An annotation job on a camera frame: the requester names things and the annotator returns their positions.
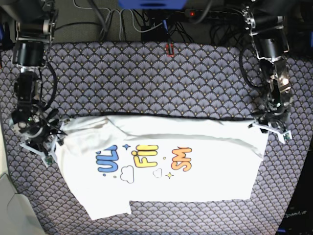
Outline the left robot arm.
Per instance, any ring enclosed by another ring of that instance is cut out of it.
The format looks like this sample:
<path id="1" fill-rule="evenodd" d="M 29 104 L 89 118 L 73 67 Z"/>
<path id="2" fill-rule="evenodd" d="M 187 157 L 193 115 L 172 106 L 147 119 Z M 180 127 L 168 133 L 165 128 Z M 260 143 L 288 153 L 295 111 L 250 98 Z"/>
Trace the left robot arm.
<path id="1" fill-rule="evenodd" d="M 290 48 L 283 21 L 296 3 L 295 0 L 256 0 L 242 7 L 246 29 L 251 37 L 248 48 L 255 50 L 259 60 L 261 84 L 257 86 L 249 81 L 243 67 L 242 51 L 239 65 L 247 85 L 262 95 L 260 110 L 251 115 L 264 132 L 287 131 L 292 92 L 285 59 Z"/>

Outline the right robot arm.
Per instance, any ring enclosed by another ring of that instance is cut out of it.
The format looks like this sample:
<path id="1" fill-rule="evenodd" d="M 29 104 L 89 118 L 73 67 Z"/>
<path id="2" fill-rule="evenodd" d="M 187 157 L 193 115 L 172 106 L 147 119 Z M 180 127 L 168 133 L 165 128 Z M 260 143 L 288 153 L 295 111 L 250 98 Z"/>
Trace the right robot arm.
<path id="1" fill-rule="evenodd" d="M 53 6 L 43 7 L 38 0 L 14 0 L 3 9 L 16 21 L 16 43 L 12 64 L 20 68 L 14 85 L 17 107 L 11 114 L 18 133 L 26 139 L 26 146 L 42 149 L 49 138 L 58 133 L 56 109 L 47 111 L 57 92 L 57 76 L 47 55 L 54 39 L 58 11 Z M 53 77 L 53 89 L 48 102 L 43 101 L 42 69 L 47 67 Z"/>

